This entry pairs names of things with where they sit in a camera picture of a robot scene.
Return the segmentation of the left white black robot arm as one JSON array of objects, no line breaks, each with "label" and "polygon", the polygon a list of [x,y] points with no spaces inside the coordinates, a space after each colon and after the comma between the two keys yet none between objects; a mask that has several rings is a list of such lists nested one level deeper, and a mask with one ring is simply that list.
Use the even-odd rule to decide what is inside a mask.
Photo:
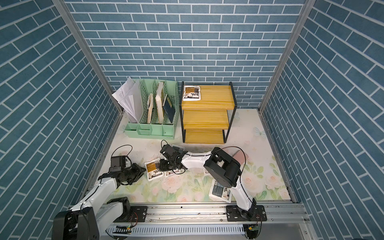
[{"label": "left white black robot arm", "polygon": [[99,177],[99,183],[76,205],[58,213],[53,223],[53,240],[99,240],[102,233],[113,223],[131,223],[126,232],[146,219],[147,207],[131,209],[127,197],[107,200],[124,182],[133,184],[146,171],[133,163],[122,169],[110,168]]}]

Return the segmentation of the yellow coffee bag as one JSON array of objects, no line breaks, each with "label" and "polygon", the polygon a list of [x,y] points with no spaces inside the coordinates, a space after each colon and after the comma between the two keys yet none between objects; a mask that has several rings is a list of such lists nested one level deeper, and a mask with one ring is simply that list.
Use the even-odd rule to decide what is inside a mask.
[{"label": "yellow coffee bag", "polygon": [[153,181],[164,176],[164,172],[161,171],[160,160],[160,158],[157,158],[145,163],[148,181]]},{"label": "yellow coffee bag", "polygon": [[200,101],[201,87],[200,86],[184,86],[183,101]]}]

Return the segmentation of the purple coffee bag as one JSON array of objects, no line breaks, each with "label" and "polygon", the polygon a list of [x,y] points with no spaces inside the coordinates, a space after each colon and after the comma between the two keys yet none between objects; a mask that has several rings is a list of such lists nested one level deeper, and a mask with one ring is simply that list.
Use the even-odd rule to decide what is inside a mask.
[{"label": "purple coffee bag", "polygon": [[170,177],[170,176],[173,176],[173,175],[183,174],[184,172],[185,172],[185,170],[179,170],[179,169],[165,171],[165,177]]}]

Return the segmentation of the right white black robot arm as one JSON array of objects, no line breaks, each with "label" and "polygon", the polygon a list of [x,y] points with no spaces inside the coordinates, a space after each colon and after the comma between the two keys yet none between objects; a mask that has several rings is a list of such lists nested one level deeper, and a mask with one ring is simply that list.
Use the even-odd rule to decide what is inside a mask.
[{"label": "right white black robot arm", "polygon": [[241,221],[266,221],[263,206],[258,206],[242,184],[241,164],[223,149],[215,147],[206,153],[180,152],[170,145],[164,145],[160,153],[165,157],[161,160],[160,169],[163,172],[205,169],[224,188],[235,197],[237,212]]}]

